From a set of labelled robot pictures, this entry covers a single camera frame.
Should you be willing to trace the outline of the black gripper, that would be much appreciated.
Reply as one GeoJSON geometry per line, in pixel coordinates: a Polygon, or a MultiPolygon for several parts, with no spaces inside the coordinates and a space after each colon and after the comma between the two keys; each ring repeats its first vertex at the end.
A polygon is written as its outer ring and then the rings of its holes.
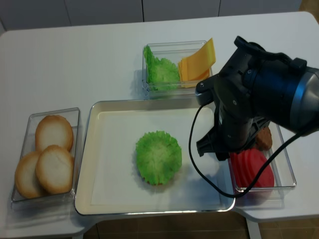
{"type": "Polygon", "coordinates": [[[237,49],[213,79],[217,123],[196,142],[200,157],[215,153],[218,161],[251,148],[257,133],[270,123],[272,63],[257,43],[240,36],[234,43],[237,49]]]}

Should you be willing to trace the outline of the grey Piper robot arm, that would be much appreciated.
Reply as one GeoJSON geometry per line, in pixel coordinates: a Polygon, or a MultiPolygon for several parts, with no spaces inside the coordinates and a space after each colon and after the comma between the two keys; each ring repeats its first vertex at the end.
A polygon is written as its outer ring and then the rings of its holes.
{"type": "Polygon", "coordinates": [[[301,135],[305,127],[317,131],[318,69],[242,37],[234,43],[236,51],[220,72],[195,88],[201,106],[215,104],[213,128],[196,143],[198,154],[215,153],[223,161],[231,152],[253,147],[270,122],[301,135]]]}

